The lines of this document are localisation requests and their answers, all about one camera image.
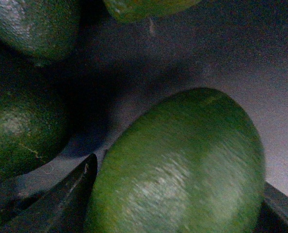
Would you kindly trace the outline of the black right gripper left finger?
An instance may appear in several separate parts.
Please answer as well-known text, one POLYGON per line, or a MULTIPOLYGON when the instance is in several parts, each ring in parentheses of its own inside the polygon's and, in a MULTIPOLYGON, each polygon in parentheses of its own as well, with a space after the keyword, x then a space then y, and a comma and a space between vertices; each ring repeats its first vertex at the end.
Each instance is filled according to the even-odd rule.
POLYGON ((97 158, 90 154, 38 201, 1 227, 0 233, 82 233, 97 158))

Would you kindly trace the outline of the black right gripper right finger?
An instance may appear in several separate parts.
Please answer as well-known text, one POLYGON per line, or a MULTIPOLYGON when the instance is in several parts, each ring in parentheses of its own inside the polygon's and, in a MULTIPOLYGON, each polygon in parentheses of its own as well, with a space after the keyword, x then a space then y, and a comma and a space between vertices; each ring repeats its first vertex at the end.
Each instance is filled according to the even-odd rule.
POLYGON ((258 218, 256 233, 288 233, 288 196, 265 184, 264 202, 258 218))

